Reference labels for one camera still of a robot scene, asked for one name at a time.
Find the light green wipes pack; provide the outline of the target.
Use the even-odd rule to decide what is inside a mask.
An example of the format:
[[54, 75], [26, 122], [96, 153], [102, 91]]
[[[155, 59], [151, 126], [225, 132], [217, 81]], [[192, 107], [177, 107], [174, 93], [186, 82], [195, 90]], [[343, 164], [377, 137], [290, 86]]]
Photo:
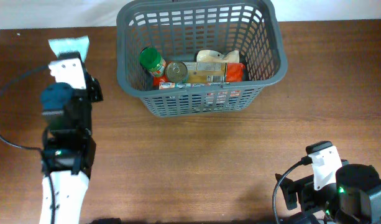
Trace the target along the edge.
[[84, 62], [88, 54], [90, 40], [86, 35], [78, 38], [49, 39], [48, 44], [57, 57], [61, 54], [79, 53]]

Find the green lid jar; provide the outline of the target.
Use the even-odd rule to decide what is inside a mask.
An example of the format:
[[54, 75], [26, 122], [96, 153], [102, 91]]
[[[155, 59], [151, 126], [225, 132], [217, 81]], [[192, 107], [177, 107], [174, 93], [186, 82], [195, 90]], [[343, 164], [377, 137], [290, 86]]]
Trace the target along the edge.
[[153, 47], [146, 47], [139, 56], [139, 62], [153, 77], [162, 77], [166, 67], [166, 61]]

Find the blue tissue pack box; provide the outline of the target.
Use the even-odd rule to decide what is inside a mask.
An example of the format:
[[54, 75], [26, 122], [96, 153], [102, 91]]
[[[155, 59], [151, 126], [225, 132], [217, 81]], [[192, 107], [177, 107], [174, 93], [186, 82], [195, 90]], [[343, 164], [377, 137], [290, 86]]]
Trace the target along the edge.
[[223, 85], [229, 84], [226, 83], [172, 83], [172, 82], [160, 82], [158, 85], [159, 90], [166, 90], [171, 88], [194, 88], [194, 87], [202, 87], [202, 86], [215, 86], [215, 85]]

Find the small tin can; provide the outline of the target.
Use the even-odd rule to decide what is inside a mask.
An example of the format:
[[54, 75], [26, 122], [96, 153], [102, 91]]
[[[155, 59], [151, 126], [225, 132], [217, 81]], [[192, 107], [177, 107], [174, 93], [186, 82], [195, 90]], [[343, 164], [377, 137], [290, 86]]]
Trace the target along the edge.
[[188, 69], [183, 62], [170, 62], [165, 69], [165, 75], [170, 82], [185, 83], [188, 79]]

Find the grey plastic basket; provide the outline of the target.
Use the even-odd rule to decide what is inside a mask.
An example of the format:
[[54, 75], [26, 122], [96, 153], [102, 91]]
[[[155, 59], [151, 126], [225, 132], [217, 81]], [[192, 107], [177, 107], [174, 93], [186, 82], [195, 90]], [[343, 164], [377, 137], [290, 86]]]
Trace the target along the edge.
[[[237, 111], [279, 82], [288, 62], [269, 0], [131, 1], [117, 25], [117, 81], [159, 117]], [[139, 62], [155, 48], [166, 61], [194, 61], [200, 50], [239, 52], [243, 80], [161, 90]]]

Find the red orange pasta pack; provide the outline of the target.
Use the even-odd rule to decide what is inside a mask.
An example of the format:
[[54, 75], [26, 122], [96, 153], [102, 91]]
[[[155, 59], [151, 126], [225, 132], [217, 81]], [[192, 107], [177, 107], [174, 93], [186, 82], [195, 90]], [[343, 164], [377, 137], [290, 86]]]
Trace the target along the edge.
[[[243, 63], [183, 62], [188, 69], [185, 83], [226, 83], [242, 82], [246, 71]], [[160, 82], [170, 82], [165, 73], [154, 77], [153, 86]]]

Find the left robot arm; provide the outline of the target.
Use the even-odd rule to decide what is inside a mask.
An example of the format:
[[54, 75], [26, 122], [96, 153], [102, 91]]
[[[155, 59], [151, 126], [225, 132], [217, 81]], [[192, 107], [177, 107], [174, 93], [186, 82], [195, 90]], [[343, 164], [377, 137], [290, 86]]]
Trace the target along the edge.
[[55, 83], [40, 96], [47, 122], [42, 133], [40, 222], [78, 223], [96, 152], [92, 104], [102, 101], [103, 94], [79, 52], [60, 53], [48, 67]]

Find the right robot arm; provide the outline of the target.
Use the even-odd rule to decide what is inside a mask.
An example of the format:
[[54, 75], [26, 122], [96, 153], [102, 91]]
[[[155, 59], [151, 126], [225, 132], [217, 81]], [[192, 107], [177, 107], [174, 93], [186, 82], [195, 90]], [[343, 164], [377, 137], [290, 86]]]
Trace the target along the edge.
[[[343, 161], [334, 173], [334, 182], [324, 187], [314, 183], [313, 175], [296, 181], [289, 179], [287, 175], [298, 166], [300, 163], [275, 175], [272, 208], [277, 223], [381, 224], [381, 178], [373, 166]], [[280, 219], [276, 209], [279, 190], [288, 210], [299, 205], [301, 211]]]

